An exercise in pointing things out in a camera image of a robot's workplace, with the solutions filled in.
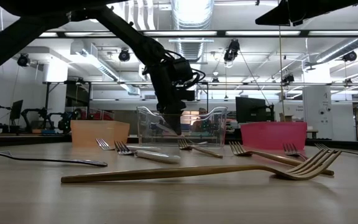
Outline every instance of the computer monitor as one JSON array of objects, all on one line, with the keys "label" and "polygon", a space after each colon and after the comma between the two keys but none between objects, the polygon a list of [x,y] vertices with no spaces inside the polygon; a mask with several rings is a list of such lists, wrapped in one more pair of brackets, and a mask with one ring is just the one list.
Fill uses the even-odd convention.
[{"label": "computer monitor", "polygon": [[236,97],[238,123],[267,121],[266,102],[261,99]]},{"label": "computer monitor", "polygon": [[20,112],[22,111],[22,106],[23,106],[23,100],[19,100],[13,103],[11,109],[11,115],[9,117],[11,121],[20,118]]}]

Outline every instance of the pink plastic bin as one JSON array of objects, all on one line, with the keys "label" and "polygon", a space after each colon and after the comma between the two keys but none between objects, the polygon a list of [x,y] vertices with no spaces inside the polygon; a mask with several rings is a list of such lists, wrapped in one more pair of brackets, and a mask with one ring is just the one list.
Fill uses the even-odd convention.
[{"label": "pink plastic bin", "polygon": [[242,144],[255,149],[283,152],[283,144],[293,143],[304,152],[306,122],[257,122],[241,126]]}]

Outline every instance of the clear plastic container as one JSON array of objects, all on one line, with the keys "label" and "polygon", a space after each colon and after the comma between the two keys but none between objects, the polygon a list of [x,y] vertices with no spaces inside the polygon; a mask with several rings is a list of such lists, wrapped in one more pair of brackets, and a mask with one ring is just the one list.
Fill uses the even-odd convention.
[{"label": "clear plastic container", "polygon": [[[162,115],[151,112],[145,106],[137,107],[137,114],[139,144],[177,146],[178,140],[183,139],[169,129]],[[221,147],[224,145],[226,116],[225,106],[215,107],[207,114],[183,114],[180,116],[181,135],[193,143],[205,142],[203,146]]]}]

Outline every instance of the orange bin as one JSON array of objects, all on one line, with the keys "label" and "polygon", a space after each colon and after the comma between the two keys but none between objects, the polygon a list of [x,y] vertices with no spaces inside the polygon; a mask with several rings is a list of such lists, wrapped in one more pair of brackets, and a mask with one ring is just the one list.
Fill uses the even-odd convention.
[{"label": "orange bin", "polygon": [[72,120],[73,147],[98,147],[96,138],[105,140],[114,148],[115,141],[128,140],[129,124],[119,121]]}]

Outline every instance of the tabletop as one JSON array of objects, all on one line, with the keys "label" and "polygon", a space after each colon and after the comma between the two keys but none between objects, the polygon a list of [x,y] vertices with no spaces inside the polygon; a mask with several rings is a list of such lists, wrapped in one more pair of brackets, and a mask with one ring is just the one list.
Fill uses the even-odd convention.
[{"label": "tabletop", "polygon": [[[181,156],[180,164],[163,164],[99,148],[71,143],[1,147],[14,156],[91,159],[108,167],[14,161],[0,157],[0,223],[355,223],[358,222],[358,156],[342,153],[330,166],[335,176],[306,181],[282,180],[265,171],[138,180],[61,184],[64,175],[178,166],[265,164],[287,165],[252,157],[236,157],[230,149],[212,151],[223,159],[196,151],[165,147]],[[307,146],[306,155],[318,150]]]}]

